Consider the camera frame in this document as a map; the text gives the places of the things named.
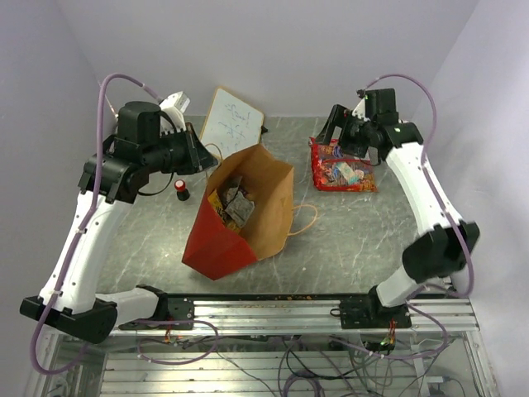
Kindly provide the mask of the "yellow M&M packet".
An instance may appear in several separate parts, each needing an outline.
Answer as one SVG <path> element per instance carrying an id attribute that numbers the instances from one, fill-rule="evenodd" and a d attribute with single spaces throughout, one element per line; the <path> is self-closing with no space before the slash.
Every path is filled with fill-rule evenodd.
<path id="1" fill-rule="evenodd" d="M 220 196 L 216 190 L 213 190 L 207 198 L 215 213 L 221 219 L 222 225 L 235 233 L 239 233 L 241 229 L 237 226 L 235 220 L 226 212 Z"/>

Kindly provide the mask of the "red paper bag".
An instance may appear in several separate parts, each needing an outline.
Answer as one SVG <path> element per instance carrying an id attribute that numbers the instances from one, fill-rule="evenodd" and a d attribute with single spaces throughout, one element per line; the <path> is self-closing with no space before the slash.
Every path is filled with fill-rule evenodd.
<path id="1" fill-rule="evenodd" d="M 219 280 L 281 252 L 297 234 L 293 172 L 261 144 L 222 160 L 207 179 L 182 262 Z"/>

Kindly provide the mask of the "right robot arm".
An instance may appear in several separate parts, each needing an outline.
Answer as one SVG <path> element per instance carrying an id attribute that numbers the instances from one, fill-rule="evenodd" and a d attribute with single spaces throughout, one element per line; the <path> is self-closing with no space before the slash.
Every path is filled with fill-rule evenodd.
<path id="1" fill-rule="evenodd" d="M 365 305 L 365 320 L 382 327 L 422 286 L 471 268 L 471 252 L 480 235 L 447 198 L 427 158 L 426 142 L 413 122 L 401 119 L 392 88 L 367 90 L 353 109 L 336 104 L 316 136 L 327 145 L 339 132 L 337 145 L 345 155 L 362 159 L 370 148 L 394 173 L 417 225 L 417 239 L 402 253 L 402 264 L 378 284 L 375 301 Z"/>

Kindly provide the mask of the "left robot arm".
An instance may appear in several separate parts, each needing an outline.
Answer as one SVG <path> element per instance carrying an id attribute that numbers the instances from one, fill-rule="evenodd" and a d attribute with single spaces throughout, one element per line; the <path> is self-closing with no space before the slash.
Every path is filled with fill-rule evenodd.
<path id="1" fill-rule="evenodd" d="M 116 131 L 83 166 L 75 218 L 54 271 L 38 295 L 22 300 L 21 315 L 92 344 L 125 323 L 167 322 L 169 298 L 160 289 L 97 294 L 96 288 L 112 239 L 150 175 L 194 175 L 217 165 L 184 111 L 174 97 L 120 108 Z"/>

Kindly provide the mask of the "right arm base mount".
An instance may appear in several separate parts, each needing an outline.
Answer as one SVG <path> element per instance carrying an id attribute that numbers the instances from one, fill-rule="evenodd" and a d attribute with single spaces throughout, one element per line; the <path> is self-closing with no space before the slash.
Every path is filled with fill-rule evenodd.
<path id="1" fill-rule="evenodd" d="M 330 315 L 339 318 L 343 329 L 410 328 L 412 321 L 405 305 L 385 308 L 366 297 L 342 300 Z"/>

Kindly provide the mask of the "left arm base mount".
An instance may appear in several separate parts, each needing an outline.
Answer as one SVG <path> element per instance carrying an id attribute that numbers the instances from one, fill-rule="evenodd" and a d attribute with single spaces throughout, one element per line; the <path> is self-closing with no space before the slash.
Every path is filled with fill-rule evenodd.
<path id="1" fill-rule="evenodd" d="M 194 304 L 189 298 L 169 298 L 169 327 L 175 330 L 191 330 L 194 320 Z"/>

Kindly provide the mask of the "red cookie snack bag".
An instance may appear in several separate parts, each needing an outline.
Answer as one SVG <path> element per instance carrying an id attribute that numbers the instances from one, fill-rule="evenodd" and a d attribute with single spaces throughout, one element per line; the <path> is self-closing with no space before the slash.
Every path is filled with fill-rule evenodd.
<path id="1" fill-rule="evenodd" d="M 370 158 L 345 155 L 337 139 L 323 145 L 315 138 L 309 141 L 311 152 L 312 182 L 320 191 L 376 193 L 374 165 Z"/>

